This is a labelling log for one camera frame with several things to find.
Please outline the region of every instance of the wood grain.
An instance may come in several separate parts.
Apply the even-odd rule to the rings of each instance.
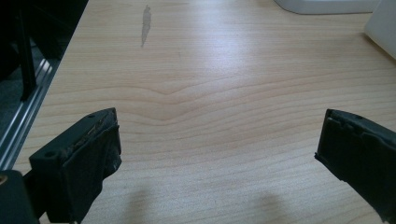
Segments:
[[[327,108],[396,131],[396,62],[362,32],[370,16],[91,0],[14,168],[115,106],[123,164],[83,223],[381,223],[314,159]]]

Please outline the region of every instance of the white object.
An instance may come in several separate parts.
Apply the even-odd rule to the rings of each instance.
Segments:
[[[382,0],[364,32],[396,59],[396,0]]]
[[[379,0],[275,0],[283,9],[298,14],[373,12]]]

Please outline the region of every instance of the scratch mark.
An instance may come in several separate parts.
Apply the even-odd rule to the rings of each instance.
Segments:
[[[149,34],[149,28],[150,28],[150,24],[151,24],[151,12],[149,5],[146,6],[145,11],[143,12],[143,27],[142,27],[142,46],[141,48],[143,48],[143,46],[146,43],[146,39],[148,37]]]

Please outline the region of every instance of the wooden table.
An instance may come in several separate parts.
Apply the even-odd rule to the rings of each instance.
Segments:
[[[314,159],[327,108],[396,130],[396,61],[370,16],[91,0],[14,169],[115,106],[123,164],[83,223],[381,223]]]

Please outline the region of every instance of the light wood surface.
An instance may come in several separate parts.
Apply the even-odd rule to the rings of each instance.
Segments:
[[[381,223],[314,159],[327,108],[396,131],[396,62],[370,16],[90,0],[14,169],[114,106],[123,164],[83,223]]]

